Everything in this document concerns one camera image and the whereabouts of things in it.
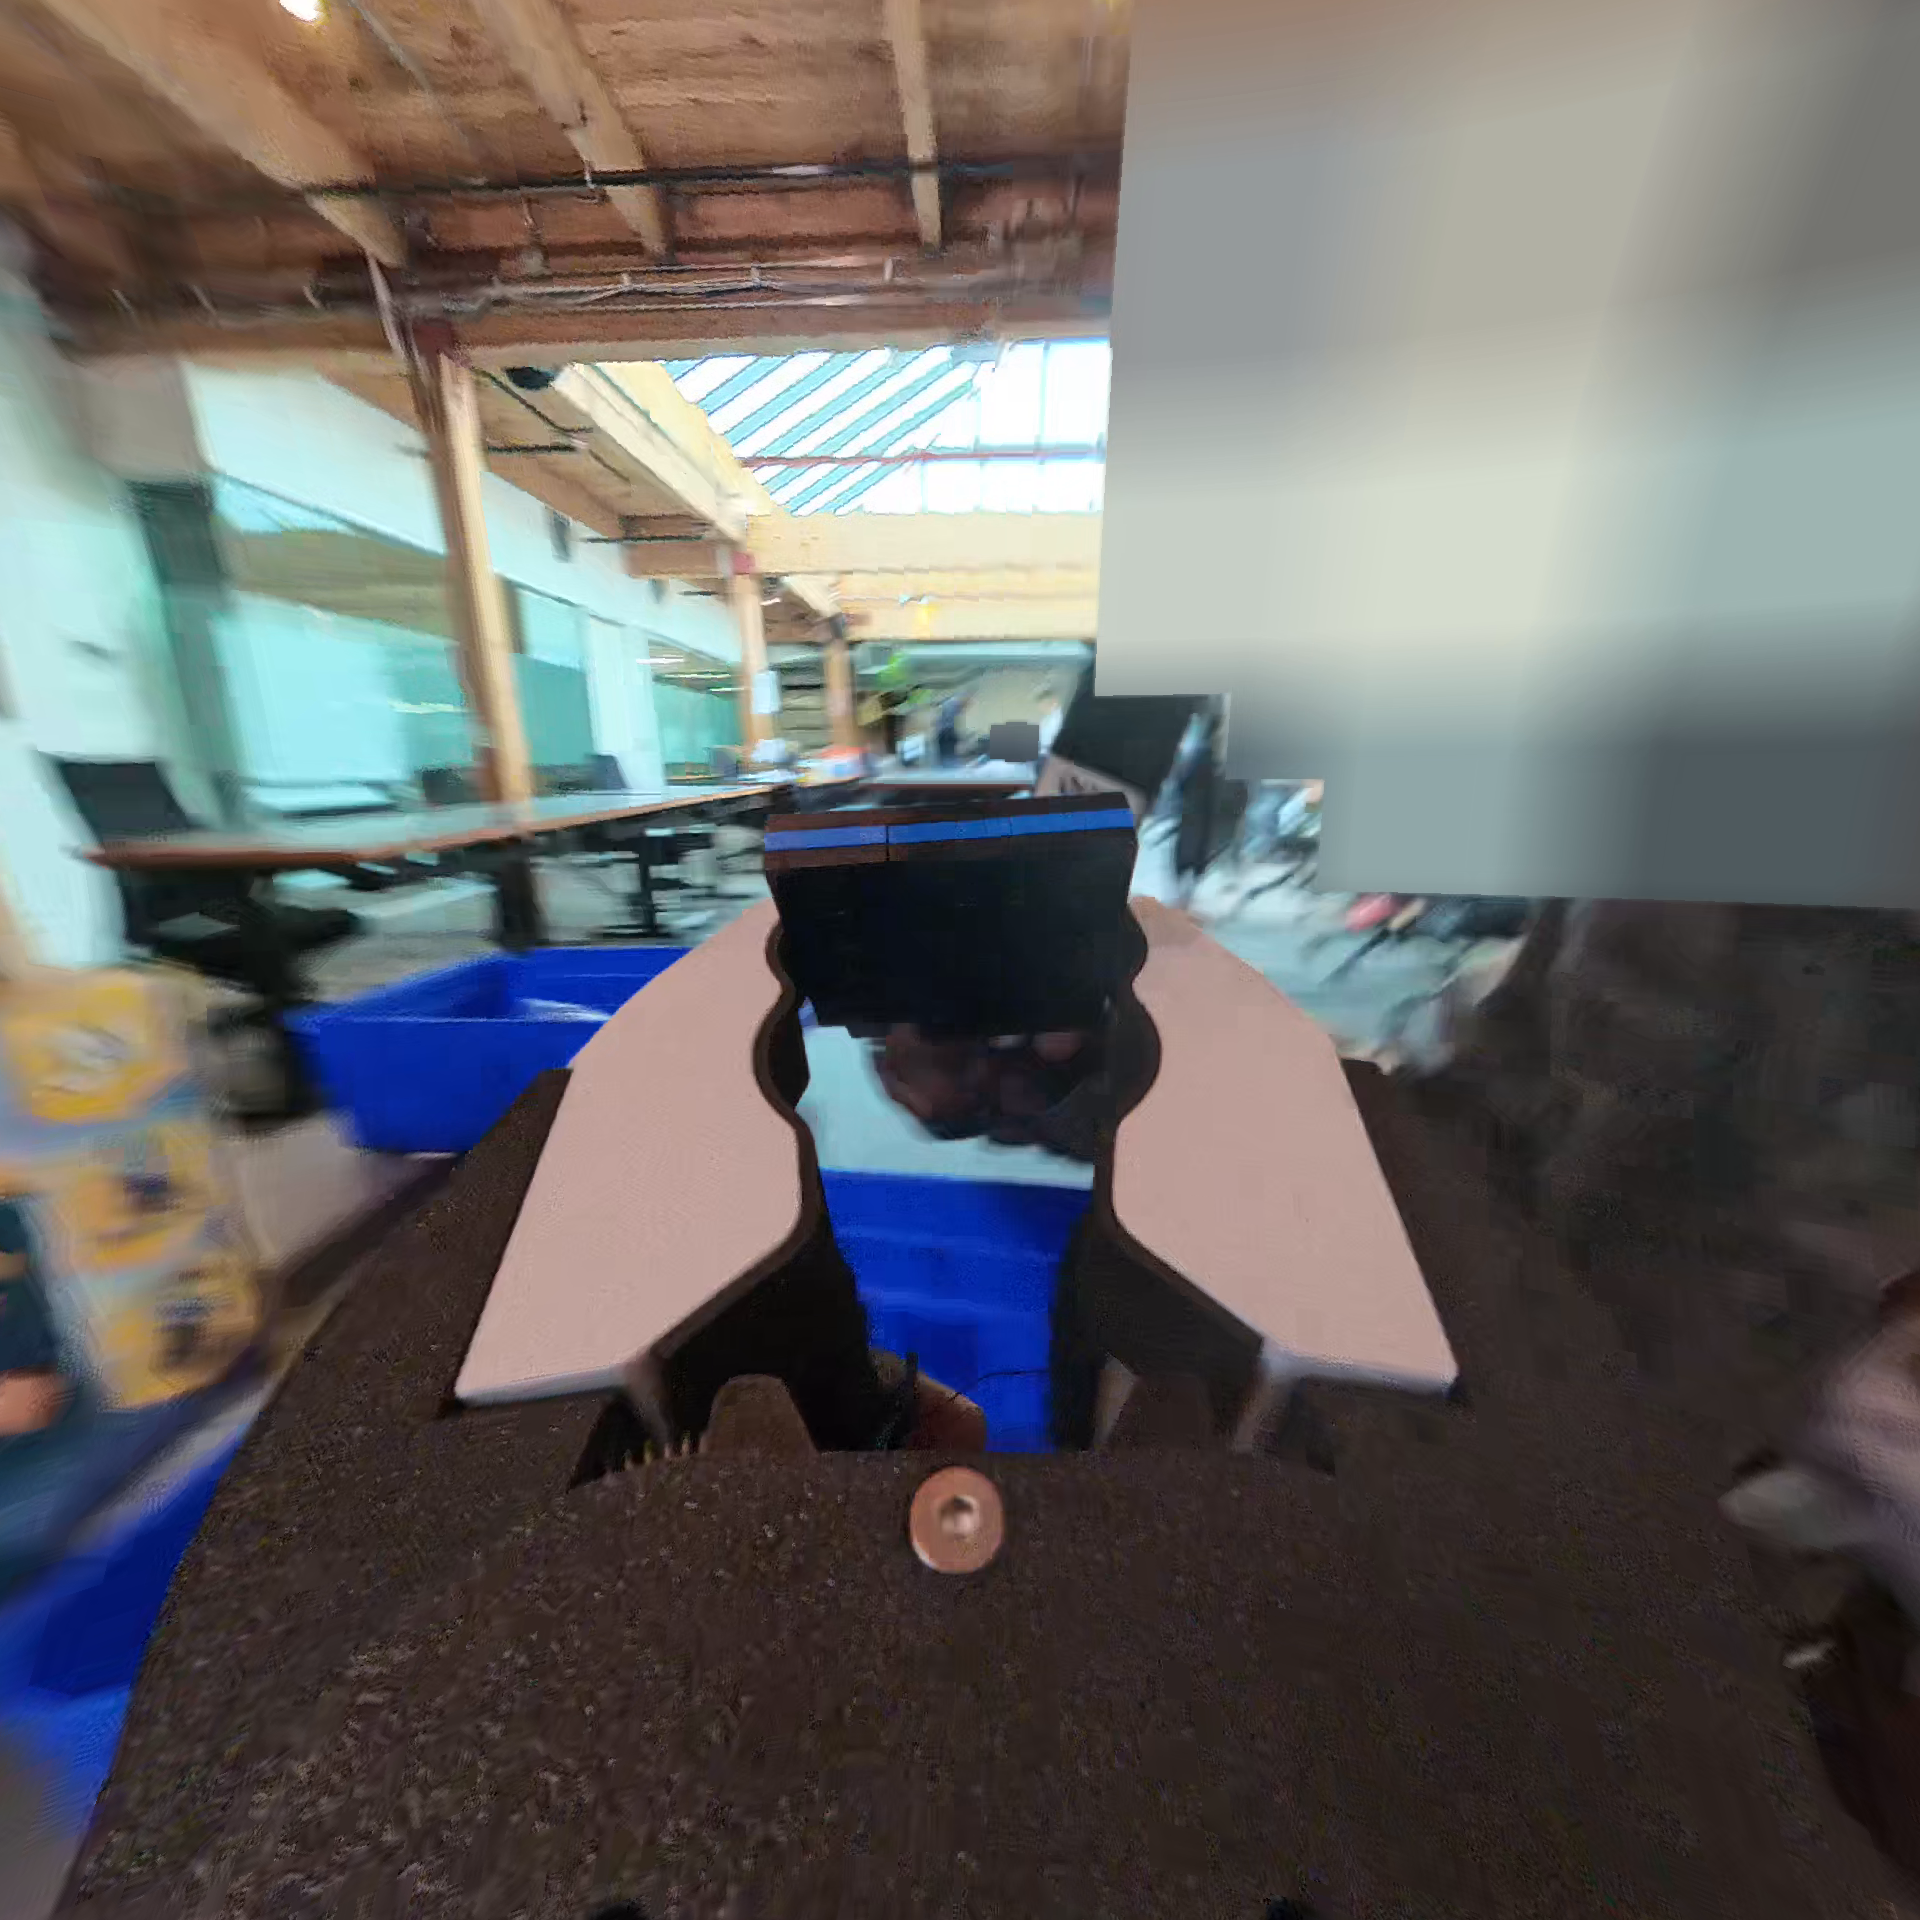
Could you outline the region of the person's right hand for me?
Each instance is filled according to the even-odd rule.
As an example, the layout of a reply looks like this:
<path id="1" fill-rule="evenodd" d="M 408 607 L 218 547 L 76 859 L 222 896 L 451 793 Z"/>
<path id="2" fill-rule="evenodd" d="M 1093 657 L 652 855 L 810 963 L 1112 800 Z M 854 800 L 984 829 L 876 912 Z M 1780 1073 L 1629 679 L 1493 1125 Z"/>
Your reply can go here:
<path id="1" fill-rule="evenodd" d="M 962 1040 L 894 1024 L 866 1052 L 883 1093 L 932 1139 L 1098 1160 L 1113 1110 L 1109 1043 L 1098 1030 Z"/>

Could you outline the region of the black mesh desk chair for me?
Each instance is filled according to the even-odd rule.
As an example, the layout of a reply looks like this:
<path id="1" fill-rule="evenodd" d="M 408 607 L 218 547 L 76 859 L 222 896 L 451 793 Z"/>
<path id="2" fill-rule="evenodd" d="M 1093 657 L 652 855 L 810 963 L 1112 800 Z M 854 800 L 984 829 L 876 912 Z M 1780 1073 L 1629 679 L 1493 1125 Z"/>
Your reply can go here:
<path id="1" fill-rule="evenodd" d="M 48 757 L 99 847 L 197 831 L 156 759 Z M 363 933 L 338 905 L 277 896 L 273 879 L 241 871 L 112 868 L 129 942 L 172 966 L 252 996 L 257 1024 L 274 1024 L 314 996 L 306 966 Z"/>

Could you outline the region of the blue plastic bin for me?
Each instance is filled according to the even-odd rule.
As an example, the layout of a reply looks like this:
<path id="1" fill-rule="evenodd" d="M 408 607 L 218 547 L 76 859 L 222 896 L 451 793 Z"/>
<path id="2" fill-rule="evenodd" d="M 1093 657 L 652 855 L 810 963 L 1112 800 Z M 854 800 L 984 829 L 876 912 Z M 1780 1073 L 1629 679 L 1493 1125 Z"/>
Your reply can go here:
<path id="1" fill-rule="evenodd" d="M 290 1015 L 328 1110 L 372 1155 L 451 1157 L 574 1055 L 685 947 L 486 950 Z"/>
<path id="2" fill-rule="evenodd" d="M 993 1452 L 1050 1452 L 1050 1309 L 1088 1191 L 830 1169 L 825 1195 L 873 1341 L 980 1406 Z M 106 1787 L 176 1566 L 264 1403 L 259 1390 L 234 1398 L 5 1587 L 5 1749 L 70 1833 Z"/>

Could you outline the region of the black plate with coloured studs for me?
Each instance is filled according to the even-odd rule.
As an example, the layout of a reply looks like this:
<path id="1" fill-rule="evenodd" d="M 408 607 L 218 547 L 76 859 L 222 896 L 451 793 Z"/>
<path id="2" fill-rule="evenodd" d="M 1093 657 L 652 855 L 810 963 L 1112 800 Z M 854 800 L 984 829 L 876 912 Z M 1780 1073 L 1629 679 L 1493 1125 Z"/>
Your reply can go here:
<path id="1" fill-rule="evenodd" d="M 818 1024 L 936 1040 L 1098 1028 L 1136 974 L 1118 790 L 777 813 L 777 963 Z"/>

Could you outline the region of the blue and yellow toy box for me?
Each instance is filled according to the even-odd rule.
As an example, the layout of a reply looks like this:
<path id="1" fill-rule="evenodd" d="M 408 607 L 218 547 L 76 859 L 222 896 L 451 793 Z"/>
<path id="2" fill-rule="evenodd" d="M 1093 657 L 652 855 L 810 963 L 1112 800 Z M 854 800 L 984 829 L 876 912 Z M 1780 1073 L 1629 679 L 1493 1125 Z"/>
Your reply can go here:
<path id="1" fill-rule="evenodd" d="M 204 995 L 146 969 L 3 989 L 5 1541 L 97 1507 L 264 1335 Z"/>

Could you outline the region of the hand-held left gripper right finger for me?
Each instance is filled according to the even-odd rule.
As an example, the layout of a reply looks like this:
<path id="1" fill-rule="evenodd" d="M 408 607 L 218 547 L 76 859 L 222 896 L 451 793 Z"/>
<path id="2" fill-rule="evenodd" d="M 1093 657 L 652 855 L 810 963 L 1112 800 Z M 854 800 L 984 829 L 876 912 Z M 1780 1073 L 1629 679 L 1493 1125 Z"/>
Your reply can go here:
<path id="1" fill-rule="evenodd" d="M 1457 1352 L 1338 1044 L 1180 908 L 1130 908 L 1155 1062 L 1113 1133 L 1121 1245 L 1253 1340 L 1243 1397 L 1449 1393 Z"/>

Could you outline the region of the person's grey denim jacket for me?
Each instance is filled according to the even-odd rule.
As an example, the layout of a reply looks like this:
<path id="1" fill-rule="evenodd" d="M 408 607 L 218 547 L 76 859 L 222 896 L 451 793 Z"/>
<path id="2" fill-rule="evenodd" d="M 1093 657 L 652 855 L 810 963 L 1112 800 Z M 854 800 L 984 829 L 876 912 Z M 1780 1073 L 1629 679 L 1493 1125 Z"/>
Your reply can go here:
<path id="1" fill-rule="evenodd" d="M 1915 913 L 1537 910 L 1437 1062 L 1350 1068 L 1477 1424 L 1712 1509 L 1915 1313 Z"/>

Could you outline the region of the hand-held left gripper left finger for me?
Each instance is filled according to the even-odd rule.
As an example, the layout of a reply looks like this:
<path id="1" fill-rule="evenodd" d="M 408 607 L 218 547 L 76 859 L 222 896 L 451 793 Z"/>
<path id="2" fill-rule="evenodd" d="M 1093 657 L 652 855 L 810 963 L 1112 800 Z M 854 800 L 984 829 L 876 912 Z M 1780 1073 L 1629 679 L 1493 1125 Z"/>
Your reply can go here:
<path id="1" fill-rule="evenodd" d="M 625 1390 L 665 1365 L 803 1223 L 795 1099 L 766 1043 L 795 1011 L 777 908 L 755 903 L 574 1057 L 452 1383 L 467 1407 Z"/>

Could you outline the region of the person's printed white shirt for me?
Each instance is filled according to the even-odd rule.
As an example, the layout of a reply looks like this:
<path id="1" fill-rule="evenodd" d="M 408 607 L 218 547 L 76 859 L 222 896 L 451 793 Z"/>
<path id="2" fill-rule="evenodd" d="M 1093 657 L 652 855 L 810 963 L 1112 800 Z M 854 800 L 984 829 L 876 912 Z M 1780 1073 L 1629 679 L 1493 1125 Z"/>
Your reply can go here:
<path id="1" fill-rule="evenodd" d="M 1814 1391 L 1795 1447 L 1720 1499 L 1779 1551 L 1840 1556 L 1918 1619 L 1918 1275 L 1890 1281 L 1877 1325 Z"/>

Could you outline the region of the wooden top desk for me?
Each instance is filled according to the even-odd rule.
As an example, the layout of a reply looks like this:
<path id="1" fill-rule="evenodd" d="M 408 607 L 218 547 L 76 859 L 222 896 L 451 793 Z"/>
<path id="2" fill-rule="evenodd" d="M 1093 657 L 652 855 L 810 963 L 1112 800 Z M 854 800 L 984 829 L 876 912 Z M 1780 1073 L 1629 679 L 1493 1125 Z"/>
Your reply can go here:
<path id="1" fill-rule="evenodd" d="M 306 822 L 200 827 L 117 847 L 85 847 L 106 868 L 241 871 L 260 877 L 317 873 L 348 877 L 358 868 L 390 868 L 408 859 L 478 855 L 493 896 L 496 944 L 526 950 L 544 944 L 538 851 L 552 840 L 605 837 L 634 827 L 665 831 L 704 824 L 725 809 L 769 809 L 801 780 L 756 775 L 731 784 L 673 784 L 659 790 L 595 790 L 584 795 L 469 803 L 372 812 Z"/>

